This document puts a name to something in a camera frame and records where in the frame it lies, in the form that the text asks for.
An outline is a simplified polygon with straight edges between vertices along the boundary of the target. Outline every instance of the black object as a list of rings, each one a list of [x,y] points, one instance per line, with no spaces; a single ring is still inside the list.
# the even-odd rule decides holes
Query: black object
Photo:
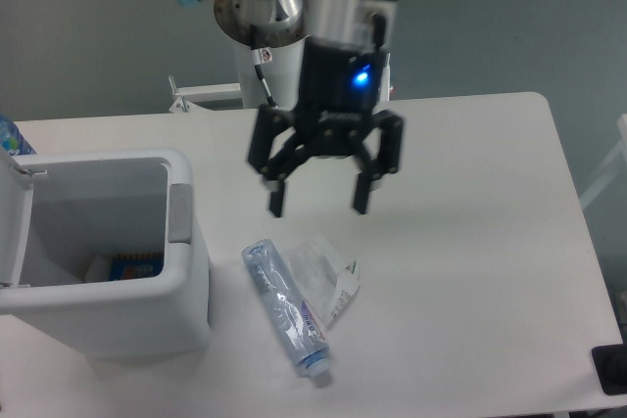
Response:
[[[592,358],[605,394],[627,394],[627,346],[608,345],[593,348]]]
[[[372,52],[340,49],[307,38],[294,109],[259,107],[248,163],[270,187],[269,210],[277,217],[283,210],[285,180],[310,157],[354,156],[361,173],[353,208],[361,214],[367,212],[373,182],[399,170],[404,121],[387,110],[372,114],[387,59],[380,48],[386,24],[372,20]],[[290,127],[294,133],[270,157],[272,142]],[[363,140],[375,128],[381,130],[381,137],[373,159]]]

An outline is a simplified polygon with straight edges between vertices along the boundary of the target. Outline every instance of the trash bin lid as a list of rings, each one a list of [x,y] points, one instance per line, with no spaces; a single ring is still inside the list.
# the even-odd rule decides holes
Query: trash bin lid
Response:
[[[32,208],[32,178],[0,147],[0,289],[17,286]]]

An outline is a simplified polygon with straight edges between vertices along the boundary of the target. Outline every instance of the metal bracket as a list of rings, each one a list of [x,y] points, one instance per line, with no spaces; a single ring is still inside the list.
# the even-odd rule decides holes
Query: metal bracket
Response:
[[[168,80],[172,99],[174,100],[174,103],[169,107],[171,113],[189,113],[202,109],[194,102],[216,102],[242,98],[242,90],[239,83],[178,88],[173,76],[170,75]]]

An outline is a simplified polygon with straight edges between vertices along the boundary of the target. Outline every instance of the white trash bin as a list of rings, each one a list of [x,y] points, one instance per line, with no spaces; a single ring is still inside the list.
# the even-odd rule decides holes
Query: white trash bin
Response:
[[[84,281],[96,257],[152,253],[156,276]],[[91,357],[189,351],[209,342],[209,271],[180,152],[0,148],[0,314]]]

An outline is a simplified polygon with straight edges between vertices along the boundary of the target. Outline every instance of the cable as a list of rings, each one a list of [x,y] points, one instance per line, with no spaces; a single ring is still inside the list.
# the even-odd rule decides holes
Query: cable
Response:
[[[257,27],[251,24],[251,51],[255,51],[257,48]],[[272,94],[270,93],[270,88],[267,85],[267,81],[265,80],[264,70],[262,69],[261,64],[255,64],[255,74],[259,79],[259,82],[262,83],[262,88],[264,89],[265,99],[267,103],[273,107],[278,108],[278,105],[272,98]]]

